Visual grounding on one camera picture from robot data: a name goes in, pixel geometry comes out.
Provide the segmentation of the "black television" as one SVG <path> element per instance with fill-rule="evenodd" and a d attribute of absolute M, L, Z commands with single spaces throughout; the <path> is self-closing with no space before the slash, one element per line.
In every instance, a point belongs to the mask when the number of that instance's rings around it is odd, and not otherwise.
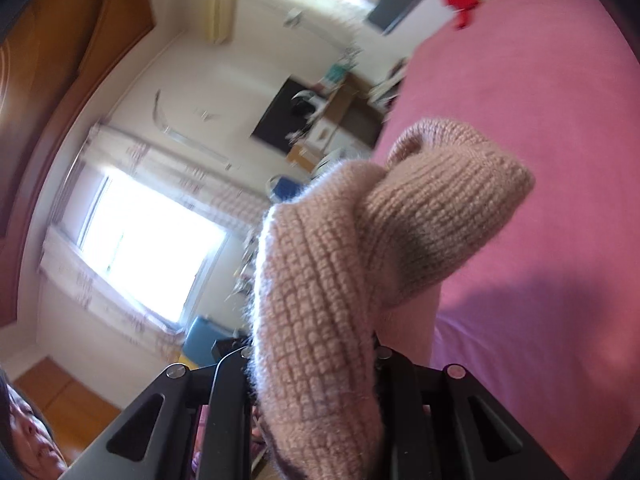
<path fill-rule="evenodd" d="M 325 105 L 326 98 L 320 93 L 288 78 L 262 114 L 252 138 L 287 155 L 292 148 L 292 136 L 306 132 L 308 122 Z"/>

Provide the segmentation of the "white patterned curtain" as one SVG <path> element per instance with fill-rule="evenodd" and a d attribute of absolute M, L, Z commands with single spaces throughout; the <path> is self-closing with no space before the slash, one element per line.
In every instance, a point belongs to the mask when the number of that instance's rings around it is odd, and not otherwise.
<path fill-rule="evenodd" d="M 86 168 L 105 170 L 110 177 L 120 171 L 134 183 L 238 235 L 259 228 L 270 207 L 267 197 L 106 125 L 91 127 L 77 160 Z M 172 328 L 158 314 L 118 292 L 104 271 L 81 257 L 79 246 L 57 223 L 47 228 L 40 270 L 76 304 L 135 346 L 165 360 L 178 356 L 184 329 Z"/>

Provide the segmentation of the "wooden desk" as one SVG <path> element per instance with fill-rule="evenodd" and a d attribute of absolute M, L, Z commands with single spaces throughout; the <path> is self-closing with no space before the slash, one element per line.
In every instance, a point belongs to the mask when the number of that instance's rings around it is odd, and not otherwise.
<path fill-rule="evenodd" d="M 348 73 L 331 92 L 314 89 L 296 93 L 291 112 L 306 124 L 286 138 L 286 160 L 312 174 L 326 156 L 369 158 L 382 131 L 384 113 L 369 101 L 369 81 Z"/>

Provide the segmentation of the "blue chair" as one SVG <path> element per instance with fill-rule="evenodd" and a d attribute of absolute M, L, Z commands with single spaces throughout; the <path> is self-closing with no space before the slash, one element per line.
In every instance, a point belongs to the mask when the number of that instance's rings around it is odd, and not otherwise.
<path fill-rule="evenodd" d="M 284 174 L 277 174 L 266 183 L 266 193 L 274 204 L 290 202 L 294 200 L 301 192 L 305 185 L 302 182 L 294 180 Z"/>

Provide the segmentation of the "wooden wardrobe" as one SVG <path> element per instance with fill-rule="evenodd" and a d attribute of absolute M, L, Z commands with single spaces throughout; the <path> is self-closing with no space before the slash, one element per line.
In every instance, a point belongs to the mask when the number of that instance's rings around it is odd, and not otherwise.
<path fill-rule="evenodd" d="M 17 319 L 29 222 L 90 96 L 154 27 L 151 0 L 1 0 L 1 323 Z"/>

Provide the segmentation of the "pink bed cover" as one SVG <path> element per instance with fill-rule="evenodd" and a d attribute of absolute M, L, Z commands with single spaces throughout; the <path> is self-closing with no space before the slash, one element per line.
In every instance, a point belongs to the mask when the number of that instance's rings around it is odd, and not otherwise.
<path fill-rule="evenodd" d="M 375 152 L 468 122 L 533 171 L 509 225 L 382 341 L 465 366 L 573 479 L 639 426 L 639 64 L 599 0 L 487 0 L 413 53 Z"/>

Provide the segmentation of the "pink knitted sweater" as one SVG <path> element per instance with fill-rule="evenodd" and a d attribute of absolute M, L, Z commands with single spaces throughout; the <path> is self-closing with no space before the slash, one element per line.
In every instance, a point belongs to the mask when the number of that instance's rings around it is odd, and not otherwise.
<path fill-rule="evenodd" d="M 384 164 L 335 165 L 265 218 L 252 375 L 287 479 L 364 479 L 383 442 L 380 314 L 460 269 L 511 220 L 532 172 L 473 127 L 424 119 Z"/>

